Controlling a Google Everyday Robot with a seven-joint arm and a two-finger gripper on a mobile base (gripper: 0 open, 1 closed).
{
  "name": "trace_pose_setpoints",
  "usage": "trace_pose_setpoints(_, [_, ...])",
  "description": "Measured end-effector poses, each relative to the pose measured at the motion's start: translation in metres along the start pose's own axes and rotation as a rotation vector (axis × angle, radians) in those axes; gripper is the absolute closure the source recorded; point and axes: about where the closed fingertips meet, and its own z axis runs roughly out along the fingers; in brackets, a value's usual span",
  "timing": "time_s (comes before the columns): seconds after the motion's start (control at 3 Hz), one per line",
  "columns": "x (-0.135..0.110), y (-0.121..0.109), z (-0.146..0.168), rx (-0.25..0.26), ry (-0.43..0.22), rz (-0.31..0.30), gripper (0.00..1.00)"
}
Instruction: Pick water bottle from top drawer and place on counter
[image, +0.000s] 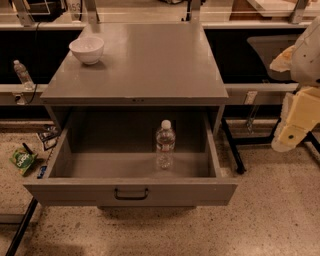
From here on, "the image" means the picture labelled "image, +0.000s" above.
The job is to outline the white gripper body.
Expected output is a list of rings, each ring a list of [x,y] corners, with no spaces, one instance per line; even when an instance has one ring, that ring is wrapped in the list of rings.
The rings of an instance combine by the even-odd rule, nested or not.
[[[320,122],[320,89],[305,87],[286,95],[288,111],[285,126],[296,126],[310,132]]]

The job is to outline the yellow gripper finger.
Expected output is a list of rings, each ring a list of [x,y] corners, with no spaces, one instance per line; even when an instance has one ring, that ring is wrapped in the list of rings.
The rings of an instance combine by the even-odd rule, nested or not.
[[[306,132],[299,127],[278,126],[271,147],[277,152],[287,152],[294,149],[305,137]]]

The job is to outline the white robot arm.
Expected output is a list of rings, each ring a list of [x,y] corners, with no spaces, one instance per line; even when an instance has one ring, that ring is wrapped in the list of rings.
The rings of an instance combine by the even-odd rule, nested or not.
[[[273,71],[289,71],[298,83],[283,99],[281,121],[271,147],[277,152],[294,149],[320,123],[320,17],[316,17],[295,44],[270,64]]]

